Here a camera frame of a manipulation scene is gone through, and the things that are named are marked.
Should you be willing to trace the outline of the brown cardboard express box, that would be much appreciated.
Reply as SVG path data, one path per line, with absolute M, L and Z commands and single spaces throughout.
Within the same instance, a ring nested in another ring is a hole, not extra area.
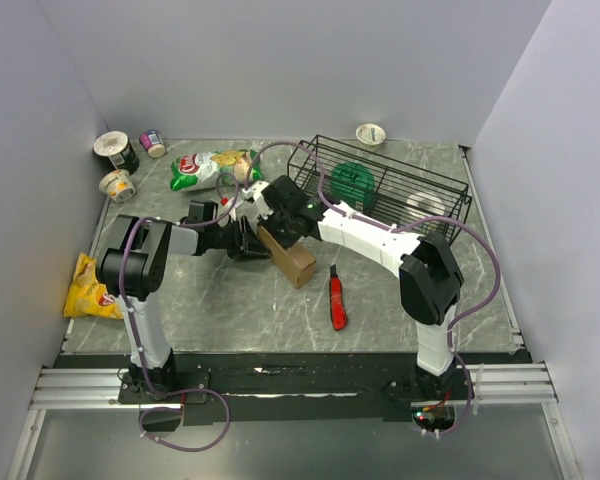
M 263 226 L 257 228 L 257 235 L 270 250 L 273 263 L 295 289 L 302 288 L 313 278 L 316 258 L 303 245 L 296 243 L 285 248 Z

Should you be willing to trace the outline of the red black utility knife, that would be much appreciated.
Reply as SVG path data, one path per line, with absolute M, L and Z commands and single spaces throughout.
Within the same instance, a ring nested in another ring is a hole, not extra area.
M 342 331 L 348 323 L 348 316 L 343 301 L 343 287 L 337 273 L 336 265 L 330 267 L 330 317 L 335 331 Z

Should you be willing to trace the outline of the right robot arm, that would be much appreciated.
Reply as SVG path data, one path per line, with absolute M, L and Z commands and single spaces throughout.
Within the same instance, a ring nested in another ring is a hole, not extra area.
M 259 224 L 281 245 L 302 237 L 339 245 L 381 265 L 399 281 L 403 310 L 415 321 L 419 391 L 436 399 L 451 388 L 454 355 L 448 331 L 464 277 L 443 235 L 400 232 L 344 201 L 312 197 L 288 176 L 251 188 Z

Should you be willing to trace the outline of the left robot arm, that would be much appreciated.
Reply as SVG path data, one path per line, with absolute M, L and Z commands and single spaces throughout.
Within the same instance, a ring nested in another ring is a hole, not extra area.
M 217 203 L 192 200 L 180 222 L 117 216 L 97 261 L 96 279 L 123 313 L 132 346 L 125 385 L 154 401 L 168 401 L 184 390 L 157 303 L 168 256 L 199 257 L 209 250 L 222 250 L 237 260 L 270 256 L 246 217 L 231 220 Z

